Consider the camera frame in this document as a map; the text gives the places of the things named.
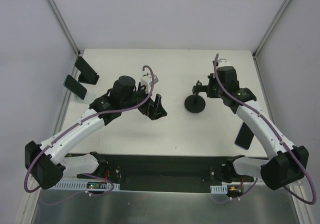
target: round base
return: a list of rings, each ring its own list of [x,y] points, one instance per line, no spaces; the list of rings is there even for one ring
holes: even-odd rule
[[[184,101],[184,107],[191,113],[200,113],[206,107],[206,101],[199,95],[190,95]]]

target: black phone holder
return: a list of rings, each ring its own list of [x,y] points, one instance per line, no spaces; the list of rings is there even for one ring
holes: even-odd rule
[[[79,56],[74,66],[81,72],[78,77],[78,82],[96,85],[99,80],[99,75],[95,70],[86,62],[86,60]]]

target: black stand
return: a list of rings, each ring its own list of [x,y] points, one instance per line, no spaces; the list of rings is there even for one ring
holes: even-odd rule
[[[184,101],[184,107],[191,113],[200,113],[206,107],[206,101],[199,93],[188,96]]]
[[[82,56],[79,56],[79,58],[76,60],[74,66],[81,72],[78,81],[80,83],[86,83],[95,85],[97,84],[99,80],[99,75],[93,68],[85,61],[85,59],[82,58]]]

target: white panel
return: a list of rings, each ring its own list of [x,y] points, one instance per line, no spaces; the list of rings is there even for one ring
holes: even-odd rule
[[[293,0],[259,56],[279,129],[309,151],[307,170],[320,192],[320,0]],[[304,185],[311,199],[309,185]],[[320,223],[320,201],[312,206]]]
[[[162,96],[166,117],[151,121],[138,110],[123,113],[106,127],[96,131],[73,148],[71,153],[98,152],[120,155],[237,156],[265,157],[257,138],[249,150],[236,146],[243,121],[221,99],[205,98],[205,109],[192,114],[184,107],[186,97],[200,80],[208,84],[216,54],[234,66],[241,87],[248,87],[266,110],[263,93],[250,51],[232,50],[164,50],[164,49],[86,49],[83,58],[100,75],[96,85],[83,84],[96,97],[112,88],[120,76],[141,78],[143,65],[150,65],[159,82],[154,96]],[[64,129],[80,117],[87,104],[71,100]]]
[[[0,0],[0,223],[25,195],[25,145],[49,137],[75,60],[45,0]]]
[[[255,50],[284,0],[55,0],[80,49]]]

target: wire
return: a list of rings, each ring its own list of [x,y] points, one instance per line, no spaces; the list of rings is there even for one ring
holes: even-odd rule
[[[299,166],[299,168],[302,170],[303,174],[305,175],[306,179],[309,182],[310,188],[311,188],[311,192],[312,192],[312,201],[308,201],[305,200],[303,198],[301,198],[300,196],[298,196],[297,194],[295,194],[294,192],[292,192],[289,188],[287,188],[286,186],[284,186],[283,188],[285,190],[287,190],[291,195],[293,195],[295,198],[297,198],[298,200],[302,201],[305,204],[309,204],[309,205],[314,205],[317,202],[317,193],[316,193],[316,187],[315,184],[312,181],[311,176],[309,175],[309,173],[307,172],[307,170],[305,169],[305,167],[301,164],[301,162],[296,158],[296,156],[294,155],[294,153],[290,150],[290,148],[288,147],[288,145],[283,141],[282,137],[280,136],[280,134],[277,132],[277,130],[274,128],[274,126],[268,121],[268,119],[260,114],[260,112],[253,108],[252,106],[238,100],[237,98],[235,98],[233,95],[231,95],[223,86],[223,84],[221,83],[219,77],[218,77],[218,72],[217,72],[217,61],[219,58],[219,54],[217,53],[215,56],[215,59],[213,61],[213,68],[214,68],[214,75],[215,78],[220,86],[220,88],[223,90],[223,92],[232,100],[234,100],[235,102],[239,103],[241,106],[244,106],[248,109],[250,109],[251,111],[253,111],[254,113],[256,113],[258,115],[258,117],[262,118],[264,120],[264,122],[270,127],[270,129],[272,130],[272,132],[275,134],[275,136],[277,137],[277,139],[279,140],[280,144],[284,146],[284,148],[288,151],[288,153],[290,154],[290,156],[293,158],[293,160],[295,161],[295,163]]]
[[[244,192],[239,198],[242,198],[243,196],[245,196],[246,194],[248,194],[249,192],[251,192],[251,190],[255,187],[255,185],[257,184],[257,182],[258,182],[258,178],[256,178],[255,180],[254,180],[254,183],[252,184],[252,186],[250,186],[250,188],[246,191],[246,192]],[[217,200],[215,200],[215,199],[213,199],[213,198],[211,198],[215,203],[217,203],[217,204],[224,204],[224,203],[226,203],[226,202],[229,202],[229,201],[232,201],[232,200],[239,200],[238,198],[228,198],[228,199],[226,199],[226,200],[223,200],[223,201],[217,201]]]
[[[57,136],[52,142],[51,144],[54,145],[57,141],[59,141],[62,137],[64,137],[66,134],[68,134],[69,132],[71,132],[74,128],[76,128],[77,126],[79,126],[80,124],[79,123],[83,123],[91,118],[94,118],[94,117],[97,117],[97,116],[100,116],[100,115],[103,115],[103,114],[111,114],[111,113],[123,113],[123,112],[128,112],[128,111],[131,111],[131,110],[134,110],[134,109],[137,109],[139,107],[141,107],[143,104],[145,104],[148,99],[152,96],[152,92],[154,90],[154,87],[155,87],[155,75],[154,75],[154,72],[152,71],[151,67],[148,66],[148,65],[144,65],[142,67],[142,70],[144,71],[145,69],[149,69],[150,71],[150,74],[151,74],[151,89],[150,89],[150,92],[148,93],[148,95],[146,96],[146,98],[140,102],[139,104],[133,106],[133,107],[129,107],[129,108],[124,108],[124,109],[119,109],[119,110],[105,110],[105,111],[101,111],[101,112],[98,112],[98,113],[95,113],[95,114],[92,114],[92,115],[89,115],[87,116],[86,118],[82,119],[81,121],[77,122],[76,124],[74,124],[73,126],[69,127],[67,130],[65,130],[63,133],[61,133],[59,136]],[[50,148],[49,145],[47,145],[34,159],[33,161],[31,162],[29,168],[27,169],[26,171],[26,174],[25,174],[25,177],[24,177],[24,184],[23,184],[23,187],[24,187],[24,190],[27,192],[27,193],[34,193],[36,190],[38,190],[40,188],[40,185],[37,186],[36,188],[30,190],[28,188],[28,178],[30,176],[30,173],[31,173],[31,170],[33,169],[33,167],[35,166],[36,162],[39,160],[39,158]]]
[[[241,187],[241,189],[243,190],[243,184],[244,184],[244,182],[245,182],[245,178],[242,176],[242,177],[241,177],[240,185],[235,186],[235,188]]]
[[[110,171],[107,170],[107,171],[105,172],[105,179],[108,179],[109,175],[110,175]]]
[[[115,188],[115,185],[114,185],[110,180],[108,180],[108,179],[106,179],[106,178],[101,178],[101,177],[98,177],[98,176],[95,176],[95,175],[91,175],[91,174],[88,174],[88,173],[85,173],[85,174],[83,174],[83,175],[85,175],[85,176],[87,176],[87,177],[90,177],[90,178],[100,179],[100,180],[103,180],[103,181],[106,182],[106,183],[111,184],[111,189],[109,189],[109,190],[107,190],[107,191],[104,191],[103,193],[100,193],[100,194],[95,194],[95,193],[92,193],[92,192],[91,192],[91,193],[89,194],[90,196],[94,196],[94,197],[104,196],[104,195],[112,192],[112,190]],[[87,192],[88,192],[88,191],[83,191],[83,190],[77,191],[76,193],[73,193],[72,195],[66,197],[65,199],[62,199],[62,200],[59,200],[59,201],[56,201],[56,202],[53,202],[53,203],[46,203],[46,202],[44,202],[44,201],[42,200],[42,198],[40,198],[40,202],[41,202],[43,205],[45,205],[45,206],[54,206],[54,205],[63,203],[63,202],[65,202],[65,201],[67,201],[67,200],[70,200],[71,198],[77,196],[78,194],[87,193]]]

